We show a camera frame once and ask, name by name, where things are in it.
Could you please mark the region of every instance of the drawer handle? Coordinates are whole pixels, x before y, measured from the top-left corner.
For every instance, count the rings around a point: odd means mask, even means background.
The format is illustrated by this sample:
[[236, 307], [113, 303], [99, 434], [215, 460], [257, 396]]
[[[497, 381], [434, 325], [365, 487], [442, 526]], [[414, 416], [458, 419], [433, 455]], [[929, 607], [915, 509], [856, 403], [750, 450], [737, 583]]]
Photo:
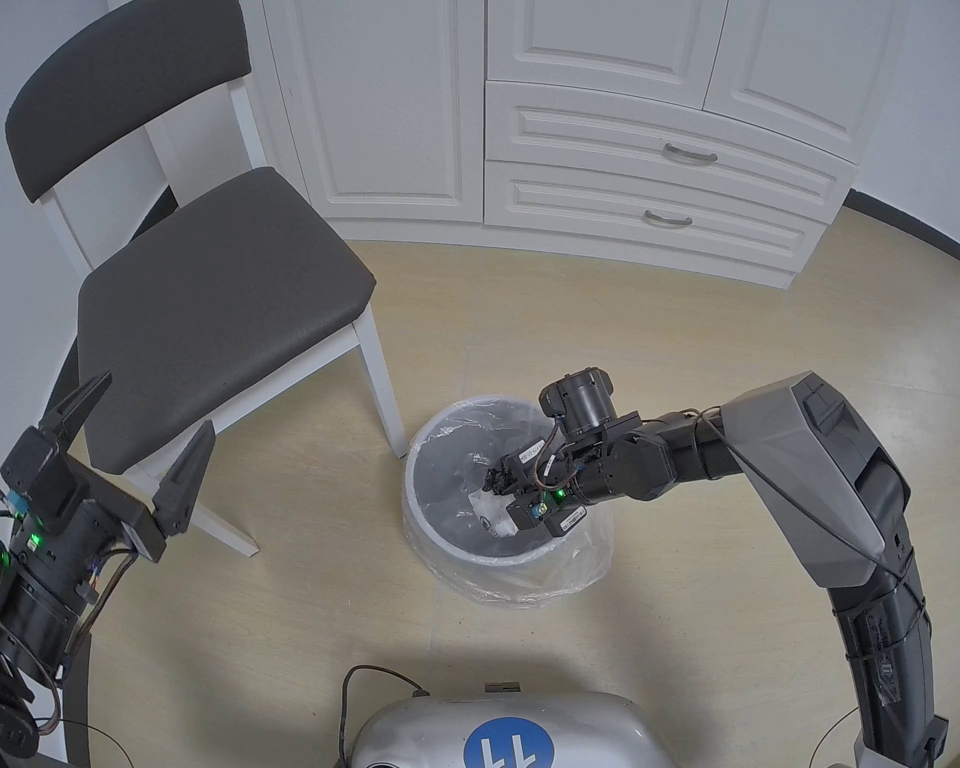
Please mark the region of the drawer handle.
[[669, 152], [673, 155], [679, 157], [685, 157], [688, 160], [702, 160], [703, 162], [716, 162], [719, 157], [715, 152], [711, 152], [709, 155], [706, 155], [702, 152], [690, 152], [689, 150], [682, 150], [680, 147], [675, 147], [670, 142], [667, 142], [663, 145], [663, 150]]
[[666, 216], [658, 216], [652, 210], [643, 211], [643, 215], [650, 221], [660, 222], [661, 224], [675, 224], [678, 227], [688, 227], [693, 224], [693, 219], [687, 216], [685, 219], [668, 219]]

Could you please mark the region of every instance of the white trash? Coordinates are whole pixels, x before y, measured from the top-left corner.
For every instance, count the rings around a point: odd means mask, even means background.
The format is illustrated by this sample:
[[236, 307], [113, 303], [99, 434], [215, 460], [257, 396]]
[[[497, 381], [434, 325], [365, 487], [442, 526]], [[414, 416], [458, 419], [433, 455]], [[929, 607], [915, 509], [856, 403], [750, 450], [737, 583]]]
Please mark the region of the white trash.
[[411, 546], [445, 584], [482, 602], [530, 606], [578, 592], [609, 571], [613, 522], [590, 507], [567, 536], [544, 526], [498, 537], [485, 530], [469, 496], [487, 468], [553, 422], [528, 400], [472, 397], [444, 409], [410, 443], [403, 475], [403, 527]]

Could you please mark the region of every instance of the blue logo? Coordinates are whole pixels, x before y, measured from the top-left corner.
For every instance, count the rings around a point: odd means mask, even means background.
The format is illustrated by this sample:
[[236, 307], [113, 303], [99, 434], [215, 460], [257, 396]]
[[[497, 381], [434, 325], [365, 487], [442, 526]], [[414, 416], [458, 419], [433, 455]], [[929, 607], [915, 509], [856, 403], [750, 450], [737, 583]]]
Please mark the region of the blue logo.
[[500, 717], [470, 734], [464, 746], [467, 768], [550, 768], [553, 740], [521, 717]]

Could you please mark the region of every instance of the gray cushion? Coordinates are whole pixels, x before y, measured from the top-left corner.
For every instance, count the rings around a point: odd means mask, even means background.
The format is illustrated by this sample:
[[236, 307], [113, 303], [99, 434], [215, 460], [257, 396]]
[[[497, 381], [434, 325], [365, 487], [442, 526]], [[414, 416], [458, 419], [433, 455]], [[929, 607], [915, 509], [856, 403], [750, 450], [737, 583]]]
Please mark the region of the gray cushion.
[[186, 205], [80, 291], [80, 378], [113, 373], [86, 421], [120, 474], [363, 312], [375, 280], [273, 168]]
[[250, 72], [238, 0], [132, 0], [45, 61], [7, 115], [7, 144], [35, 201], [121, 136]]

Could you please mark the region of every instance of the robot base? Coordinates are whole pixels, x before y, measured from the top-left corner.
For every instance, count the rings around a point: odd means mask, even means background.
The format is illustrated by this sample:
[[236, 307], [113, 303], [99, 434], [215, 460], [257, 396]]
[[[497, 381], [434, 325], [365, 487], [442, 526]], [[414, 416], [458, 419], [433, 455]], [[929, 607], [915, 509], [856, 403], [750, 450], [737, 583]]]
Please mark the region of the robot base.
[[643, 710], [609, 693], [424, 696], [380, 710], [352, 768], [679, 768]]

